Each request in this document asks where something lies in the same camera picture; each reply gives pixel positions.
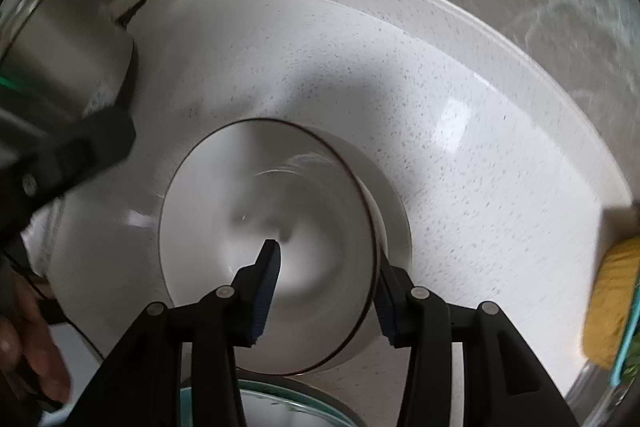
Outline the person's left hand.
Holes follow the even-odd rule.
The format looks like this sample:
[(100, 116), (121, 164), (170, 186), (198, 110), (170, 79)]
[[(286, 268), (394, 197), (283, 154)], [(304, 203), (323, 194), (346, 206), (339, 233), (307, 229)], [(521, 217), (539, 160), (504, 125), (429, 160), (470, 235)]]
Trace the person's left hand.
[(40, 314), (32, 288), (12, 275), (13, 317), (1, 317), (1, 369), (10, 371), (25, 359), (38, 375), (40, 388), (51, 400), (70, 399), (70, 374), (49, 327)]

